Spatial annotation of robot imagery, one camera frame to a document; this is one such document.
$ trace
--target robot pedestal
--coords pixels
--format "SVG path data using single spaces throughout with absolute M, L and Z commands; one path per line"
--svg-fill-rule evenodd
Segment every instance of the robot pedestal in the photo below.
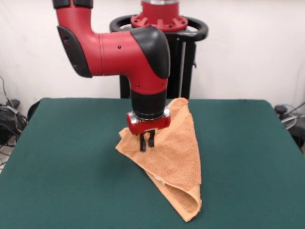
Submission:
M 196 42 L 208 34 L 207 25 L 197 19 L 179 16 L 178 0 L 142 0 L 142 13 L 114 19 L 110 31 L 154 26 L 162 30 L 171 52 L 171 75 L 168 79 L 167 98 L 189 99 L 192 72 L 195 64 Z M 130 98 L 127 78 L 120 76 L 121 98 Z

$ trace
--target black handle ring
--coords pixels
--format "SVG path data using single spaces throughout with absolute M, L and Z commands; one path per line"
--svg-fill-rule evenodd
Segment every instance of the black handle ring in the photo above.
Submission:
M 133 16 L 135 15 L 126 15 L 114 19 L 110 23 L 110 32 L 125 31 L 121 27 L 130 24 L 131 18 Z M 198 31 L 183 30 L 178 32 L 165 32 L 165 35 L 169 40 L 180 39 L 181 41 L 185 41 L 185 42 L 187 41 L 197 42 L 204 40 L 208 36 L 209 28 L 203 21 L 190 17 L 185 17 L 185 18 L 189 21 L 188 26 L 196 28 Z

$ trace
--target green table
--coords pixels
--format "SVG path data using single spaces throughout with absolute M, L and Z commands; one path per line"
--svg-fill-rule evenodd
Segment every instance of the green table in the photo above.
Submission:
M 304 229 L 305 159 L 264 101 L 191 100 L 202 212 L 115 150 L 129 100 L 44 99 L 0 175 L 3 229 Z

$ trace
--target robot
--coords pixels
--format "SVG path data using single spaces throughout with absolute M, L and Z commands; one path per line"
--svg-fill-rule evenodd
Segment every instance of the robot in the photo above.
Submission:
M 132 104 L 128 127 L 140 136 L 141 151 L 146 150 L 146 132 L 150 133 L 149 147 L 154 147 L 155 131 L 171 122 L 166 107 L 170 50 L 165 34 L 153 26 L 95 33 L 91 28 L 92 0 L 53 0 L 53 6 L 60 39 L 76 73 L 88 78 L 127 76 Z

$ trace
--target folded towel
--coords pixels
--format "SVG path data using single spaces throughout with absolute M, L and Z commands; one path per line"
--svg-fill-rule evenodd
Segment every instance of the folded towel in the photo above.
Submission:
M 169 104 L 171 125 L 156 131 L 155 147 L 139 149 L 138 136 L 128 128 L 120 132 L 116 149 L 145 170 L 148 177 L 186 221 L 202 206 L 200 197 L 201 165 L 197 139 L 188 101 L 183 98 Z

